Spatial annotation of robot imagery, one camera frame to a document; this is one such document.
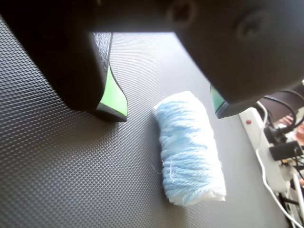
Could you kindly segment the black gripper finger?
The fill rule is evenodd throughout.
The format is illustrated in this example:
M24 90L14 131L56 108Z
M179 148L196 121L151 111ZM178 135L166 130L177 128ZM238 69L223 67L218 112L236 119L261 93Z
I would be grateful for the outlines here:
M110 65L113 34L93 32L86 16L99 0L3 0L0 14L72 110L126 122L128 102Z
M303 80L301 0L170 0L167 17L222 97L218 118Z

